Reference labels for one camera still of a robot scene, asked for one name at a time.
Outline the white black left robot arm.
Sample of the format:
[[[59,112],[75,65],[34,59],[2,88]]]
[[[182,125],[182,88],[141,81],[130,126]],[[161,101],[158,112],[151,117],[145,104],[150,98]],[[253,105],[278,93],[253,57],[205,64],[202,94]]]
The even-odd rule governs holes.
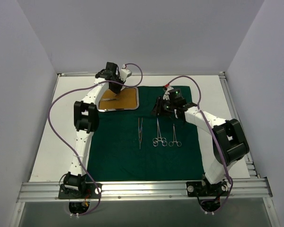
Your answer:
[[[81,167],[86,166],[89,159],[89,147],[94,132],[99,127],[99,102],[107,90],[119,94],[123,84],[132,72],[123,66],[121,69],[112,62],[95,75],[94,88],[91,88],[81,101],[74,104],[74,126],[76,129],[75,151],[69,172],[74,176],[84,176]]]

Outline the steel tray with brown liner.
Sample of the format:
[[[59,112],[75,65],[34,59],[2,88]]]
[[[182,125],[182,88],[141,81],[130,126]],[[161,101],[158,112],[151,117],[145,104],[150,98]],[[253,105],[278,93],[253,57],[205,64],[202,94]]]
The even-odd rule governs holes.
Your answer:
[[[100,111],[121,111],[121,110],[135,110],[139,107],[139,91],[137,87],[124,88],[119,94],[107,90],[101,99],[104,98],[118,98],[117,101],[100,101]]]

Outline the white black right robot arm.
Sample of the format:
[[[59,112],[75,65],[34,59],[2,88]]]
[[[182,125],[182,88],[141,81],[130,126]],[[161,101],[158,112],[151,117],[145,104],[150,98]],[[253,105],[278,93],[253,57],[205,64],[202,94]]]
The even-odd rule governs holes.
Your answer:
[[[202,111],[200,103],[188,103],[186,99],[165,100],[157,97],[151,114],[172,115],[186,123],[197,126],[211,135],[215,156],[205,172],[206,180],[201,182],[201,191],[212,195],[224,178],[230,179],[229,170],[249,153],[249,145],[240,122],[237,119],[226,120]]]

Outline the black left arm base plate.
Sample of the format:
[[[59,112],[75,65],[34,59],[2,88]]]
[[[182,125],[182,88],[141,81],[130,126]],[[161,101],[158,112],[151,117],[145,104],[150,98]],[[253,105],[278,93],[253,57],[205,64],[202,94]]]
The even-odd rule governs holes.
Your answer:
[[[86,175],[64,174],[59,180],[58,199],[99,199],[102,184],[87,183]]]

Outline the steel surgical scissors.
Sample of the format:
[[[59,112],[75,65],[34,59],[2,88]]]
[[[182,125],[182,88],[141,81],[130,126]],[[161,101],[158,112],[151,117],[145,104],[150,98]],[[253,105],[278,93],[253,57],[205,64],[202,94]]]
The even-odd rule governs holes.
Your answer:
[[[157,119],[157,137],[153,138],[153,146],[157,147],[159,144],[162,146],[167,146],[167,140],[166,138],[162,137],[161,132],[160,132],[160,124],[159,120]]]

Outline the steel hemostat forceps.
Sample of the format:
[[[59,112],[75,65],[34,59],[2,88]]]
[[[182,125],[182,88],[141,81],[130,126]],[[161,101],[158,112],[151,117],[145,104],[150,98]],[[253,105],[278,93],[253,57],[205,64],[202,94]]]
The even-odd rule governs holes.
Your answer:
[[[182,143],[180,141],[177,140],[177,136],[176,136],[176,128],[175,125],[173,124],[173,139],[172,141],[169,142],[169,146],[177,146],[177,147],[181,147]]]

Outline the steel tweezers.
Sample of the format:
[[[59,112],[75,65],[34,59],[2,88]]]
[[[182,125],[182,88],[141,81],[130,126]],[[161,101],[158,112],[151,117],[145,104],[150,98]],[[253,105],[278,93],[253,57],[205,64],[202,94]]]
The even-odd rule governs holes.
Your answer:
[[[104,99],[101,99],[101,101],[117,101],[119,100],[118,98],[104,98]]]
[[[141,149],[141,144],[142,144],[142,127],[138,127],[138,139],[139,139],[139,149]]]

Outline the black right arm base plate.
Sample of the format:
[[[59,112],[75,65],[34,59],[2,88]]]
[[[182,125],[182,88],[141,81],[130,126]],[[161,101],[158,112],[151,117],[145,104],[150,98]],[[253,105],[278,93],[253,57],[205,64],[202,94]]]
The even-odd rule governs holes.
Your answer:
[[[188,197],[217,197],[228,192],[227,182],[222,180],[216,184],[210,184],[208,180],[186,182],[186,192]]]

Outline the steel scalpel handle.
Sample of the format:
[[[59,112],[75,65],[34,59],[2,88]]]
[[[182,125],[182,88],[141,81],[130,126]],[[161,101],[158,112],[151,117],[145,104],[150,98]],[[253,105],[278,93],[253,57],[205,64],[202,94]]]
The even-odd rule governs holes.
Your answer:
[[[141,138],[142,136],[142,124],[143,124],[143,118],[138,118],[138,136]]]

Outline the dark green surgical cloth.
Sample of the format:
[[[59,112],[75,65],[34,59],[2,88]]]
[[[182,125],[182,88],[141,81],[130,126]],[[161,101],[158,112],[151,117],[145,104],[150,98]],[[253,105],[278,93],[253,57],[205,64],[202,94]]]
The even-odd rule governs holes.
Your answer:
[[[139,87],[136,110],[103,112],[91,141],[88,172],[95,181],[199,180],[204,173],[196,126],[169,116],[151,115],[161,87]],[[139,149],[138,118],[143,118]],[[157,119],[167,146],[153,146]],[[181,147],[169,146],[173,124]]]

